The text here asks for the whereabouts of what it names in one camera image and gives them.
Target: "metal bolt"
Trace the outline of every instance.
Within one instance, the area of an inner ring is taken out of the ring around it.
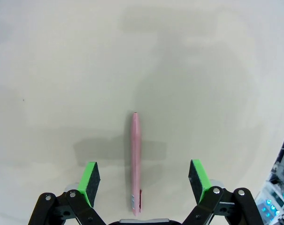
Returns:
[[[213,192],[214,192],[215,194],[218,194],[218,193],[220,193],[220,190],[219,190],[218,188],[214,188],[214,189],[213,189]]]
[[[244,192],[243,190],[239,190],[239,191],[238,191],[238,194],[239,194],[239,195],[245,195],[245,192]]]

